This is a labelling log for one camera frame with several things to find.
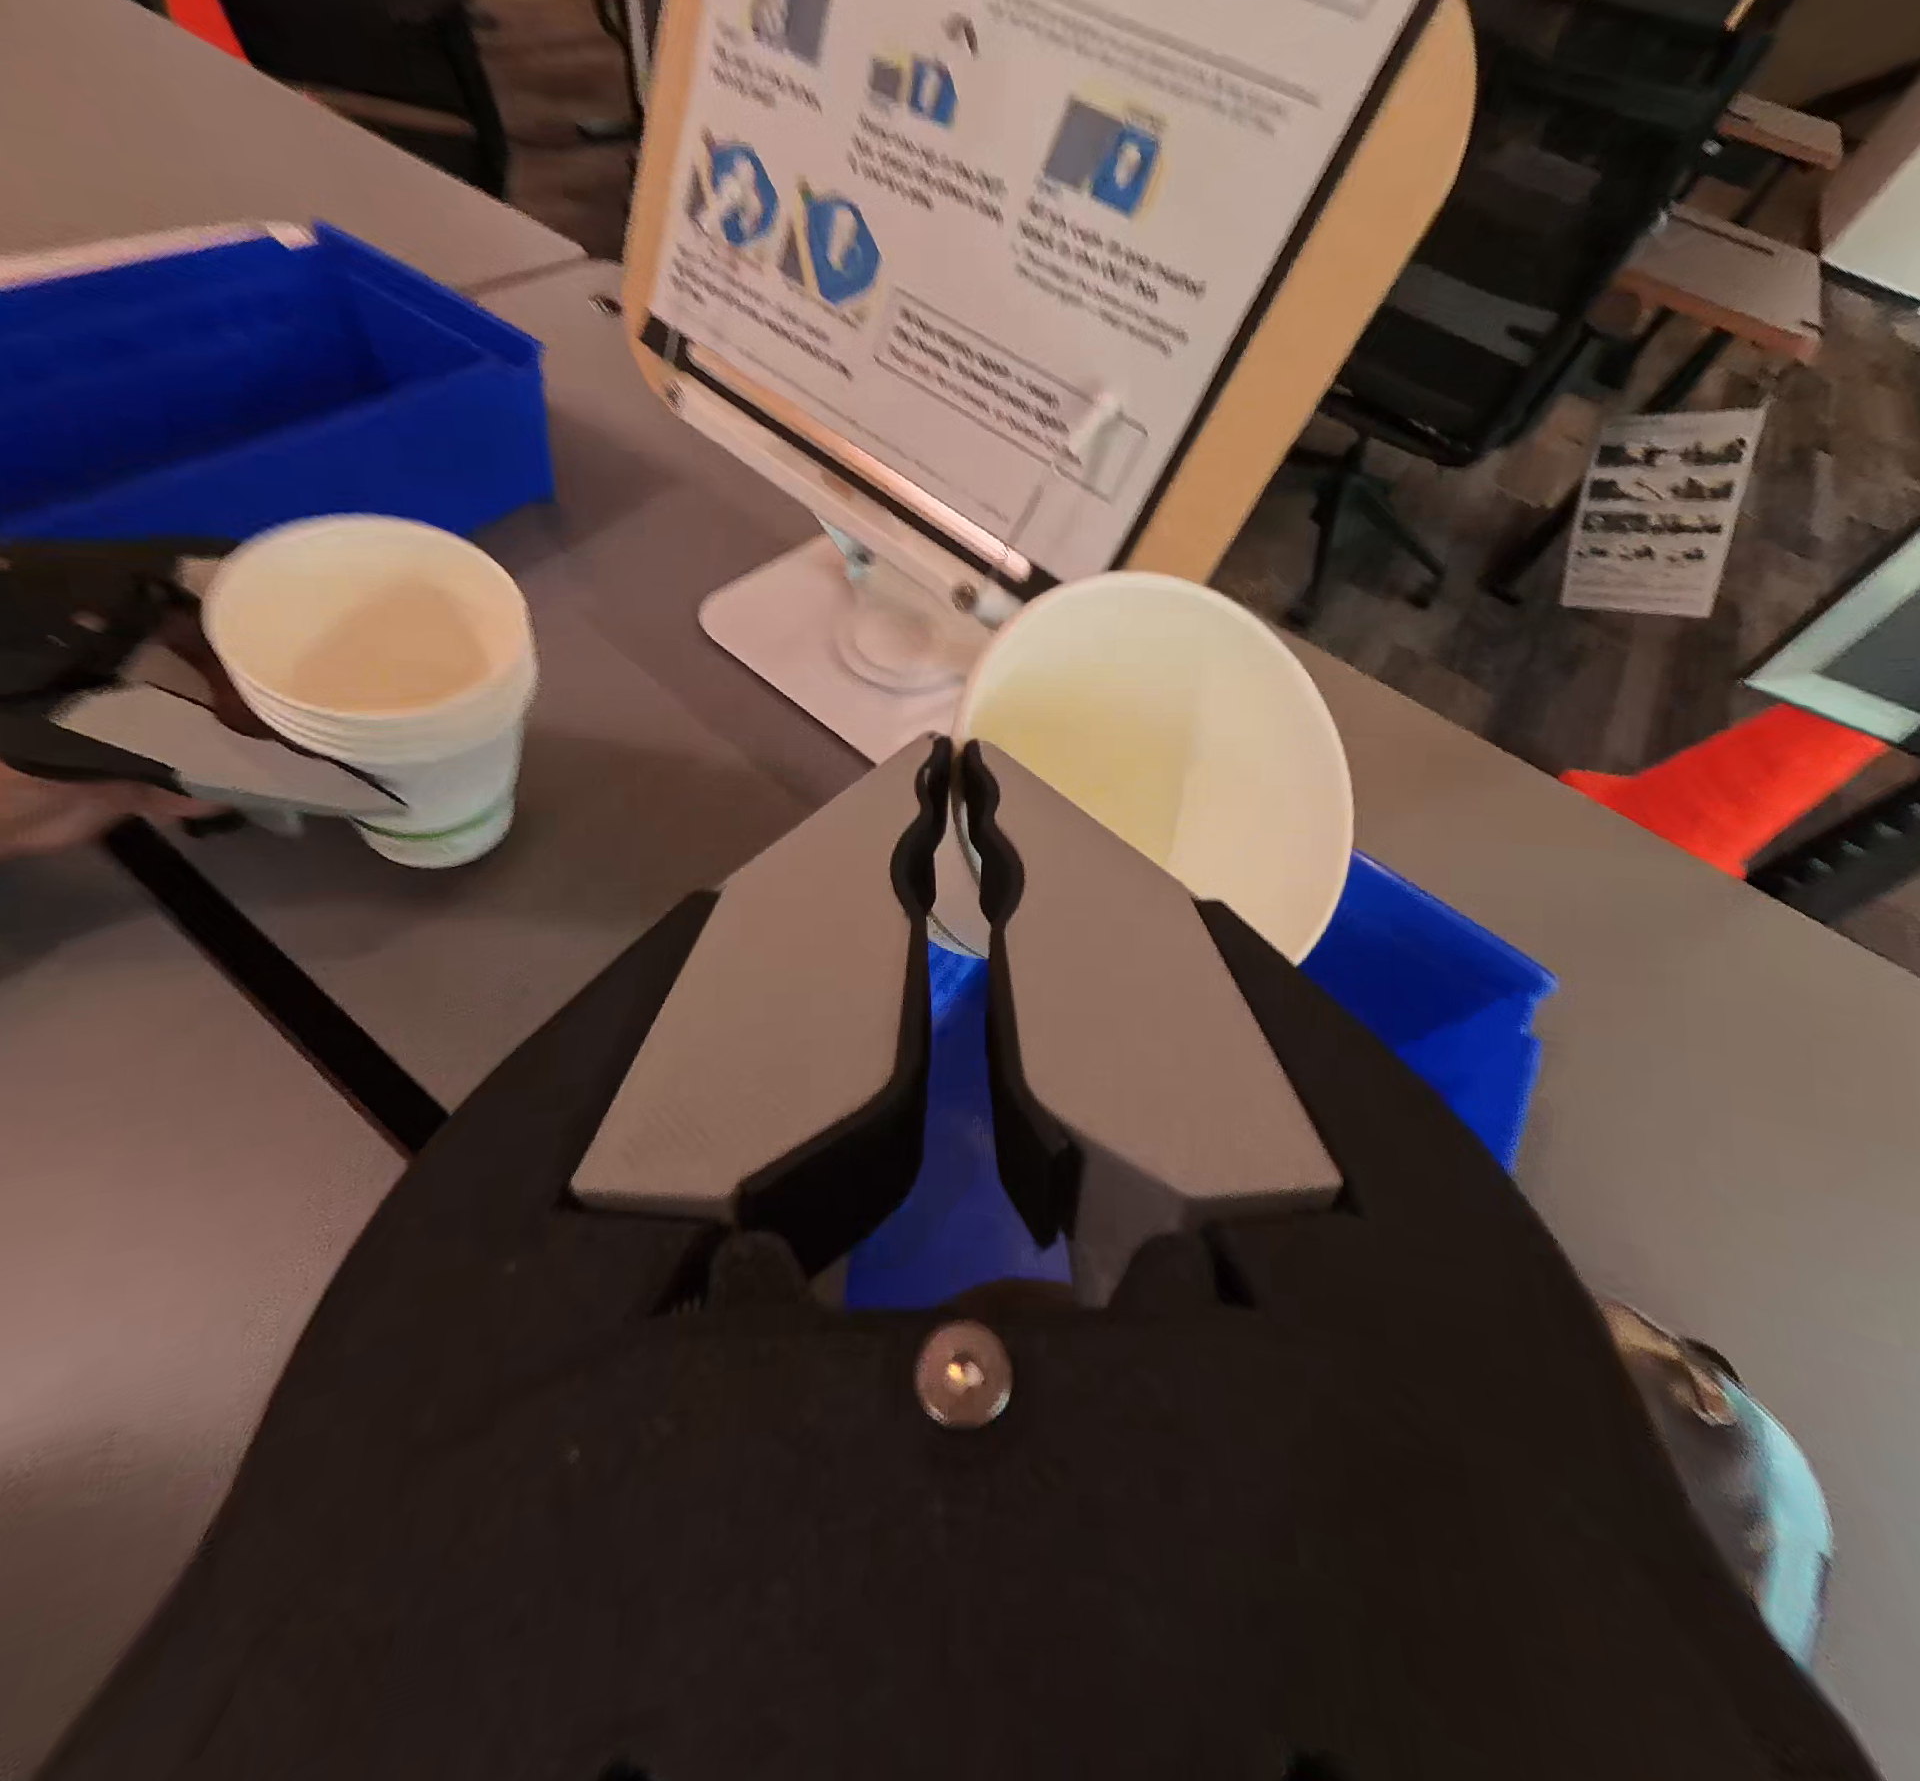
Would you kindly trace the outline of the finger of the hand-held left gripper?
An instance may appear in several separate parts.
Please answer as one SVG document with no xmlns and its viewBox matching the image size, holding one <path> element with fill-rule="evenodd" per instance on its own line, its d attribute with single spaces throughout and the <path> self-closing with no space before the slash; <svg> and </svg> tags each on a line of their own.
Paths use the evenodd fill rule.
<svg viewBox="0 0 1920 1781">
<path fill-rule="evenodd" d="M 191 700 L 228 729 L 259 727 L 259 719 L 203 639 L 149 639 L 126 658 L 120 677 L 124 682 Z"/>
<path fill-rule="evenodd" d="M 141 781 L 222 809 L 340 818 L 393 818 L 408 802 L 342 761 L 274 733 L 228 727 L 209 706 L 152 682 L 124 682 L 56 703 L 49 737 L 78 746 L 79 766 Z"/>
</svg>

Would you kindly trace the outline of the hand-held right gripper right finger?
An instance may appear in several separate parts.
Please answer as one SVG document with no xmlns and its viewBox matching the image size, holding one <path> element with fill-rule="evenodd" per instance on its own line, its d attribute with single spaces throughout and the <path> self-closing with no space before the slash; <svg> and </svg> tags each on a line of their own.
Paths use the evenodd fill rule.
<svg viewBox="0 0 1920 1781">
<path fill-rule="evenodd" d="M 1342 1177 L 1187 889 L 995 744 L 959 755 L 956 831 L 997 1175 L 1073 1297 L 1106 1305 L 1150 1240 L 1330 1210 Z"/>
</svg>

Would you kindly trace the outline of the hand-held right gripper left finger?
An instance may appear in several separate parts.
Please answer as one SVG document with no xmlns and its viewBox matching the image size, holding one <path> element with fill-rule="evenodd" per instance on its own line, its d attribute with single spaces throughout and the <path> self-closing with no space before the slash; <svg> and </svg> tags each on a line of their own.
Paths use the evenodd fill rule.
<svg viewBox="0 0 1920 1781">
<path fill-rule="evenodd" d="M 569 1183 L 587 1208 L 840 1263 L 912 1190 L 927 915 L 951 744 L 921 735 L 693 896 L 691 932 Z"/>
</svg>

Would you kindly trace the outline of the stack of white paper cups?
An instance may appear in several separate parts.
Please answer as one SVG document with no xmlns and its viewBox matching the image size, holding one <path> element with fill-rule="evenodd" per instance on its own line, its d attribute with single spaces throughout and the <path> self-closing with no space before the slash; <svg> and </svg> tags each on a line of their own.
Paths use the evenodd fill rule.
<svg viewBox="0 0 1920 1781">
<path fill-rule="evenodd" d="M 470 541 L 368 514 L 277 526 L 214 567 L 202 630 L 257 722 L 395 801 L 354 824 L 374 854 L 460 866 L 512 828 L 535 636 Z"/>
</svg>

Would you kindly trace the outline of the blue plastic bin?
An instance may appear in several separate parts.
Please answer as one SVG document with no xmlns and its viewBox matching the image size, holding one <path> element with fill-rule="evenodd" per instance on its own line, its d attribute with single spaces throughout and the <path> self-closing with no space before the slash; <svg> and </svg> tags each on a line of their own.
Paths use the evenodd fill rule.
<svg viewBox="0 0 1920 1781">
<path fill-rule="evenodd" d="M 926 951 L 930 1071 L 912 1192 L 844 1272 L 850 1310 L 914 1310 L 1006 1281 L 1068 1284 L 1068 1240 L 1038 1246 L 995 1166 L 988 1076 L 989 969 Z M 1506 1172 L 1516 1169 L 1539 1068 L 1537 1006 L 1557 978 L 1513 944 L 1353 854 L 1303 972 L 1419 1074 Z"/>
<path fill-rule="evenodd" d="M 546 423 L 535 339 L 323 223 L 4 264 L 5 543 L 472 536 L 556 494 Z"/>
</svg>

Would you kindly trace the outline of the green-banded white paper cup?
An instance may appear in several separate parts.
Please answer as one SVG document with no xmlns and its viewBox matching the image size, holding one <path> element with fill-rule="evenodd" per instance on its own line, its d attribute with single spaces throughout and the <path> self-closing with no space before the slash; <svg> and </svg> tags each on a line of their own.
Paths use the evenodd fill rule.
<svg viewBox="0 0 1920 1781">
<path fill-rule="evenodd" d="M 949 738 L 1019 761 L 1294 962 L 1331 924 L 1345 746 L 1305 665 L 1212 588 L 1113 571 L 1048 591 L 982 651 Z"/>
</svg>

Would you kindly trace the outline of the person's left hand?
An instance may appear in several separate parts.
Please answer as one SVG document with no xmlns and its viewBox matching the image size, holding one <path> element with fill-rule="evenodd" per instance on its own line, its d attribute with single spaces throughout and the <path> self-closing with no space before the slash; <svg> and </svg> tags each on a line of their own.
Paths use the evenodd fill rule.
<svg viewBox="0 0 1920 1781">
<path fill-rule="evenodd" d="M 185 822 L 222 807 L 140 783 L 59 783 L 2 764 L 2 861 L 96 842 L 126 822 Z"/>
</svg>

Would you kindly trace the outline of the printed paper sign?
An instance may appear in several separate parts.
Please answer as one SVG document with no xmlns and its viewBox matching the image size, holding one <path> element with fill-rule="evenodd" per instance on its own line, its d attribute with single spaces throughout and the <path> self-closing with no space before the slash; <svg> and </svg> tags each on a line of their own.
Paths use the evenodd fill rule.
<svg viewBox="0 0 1920 1781">
<path fill-rule="evenodd" d="M 1707 619 L 1764 443 L 1768 407 L 1603 423 L 1576 488 L 1557 604 Z"/>
</svg>

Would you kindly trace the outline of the grey framed partition panel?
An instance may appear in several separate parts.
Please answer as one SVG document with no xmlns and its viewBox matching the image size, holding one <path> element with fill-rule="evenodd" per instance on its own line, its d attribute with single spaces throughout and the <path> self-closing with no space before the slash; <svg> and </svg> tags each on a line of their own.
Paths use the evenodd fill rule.
<svg viewBox="0 0 1920 1781">
<path fill-rule="evenodd" d="M 1761 652 L 1741 687 L 1918 756 L 1918 526 Z"/>
</svg>

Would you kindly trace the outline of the printed instruction sheet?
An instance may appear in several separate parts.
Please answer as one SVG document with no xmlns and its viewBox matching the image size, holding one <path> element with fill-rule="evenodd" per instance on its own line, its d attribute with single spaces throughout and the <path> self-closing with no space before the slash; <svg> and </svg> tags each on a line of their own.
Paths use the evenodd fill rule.
<svg viewBox="0 0 1920 1781">
<path fill-rule="evenodd" d="M 661 0 L 635 350 L 1009 580 L 1115 564 L 1435 0 Z"/>
</svg>

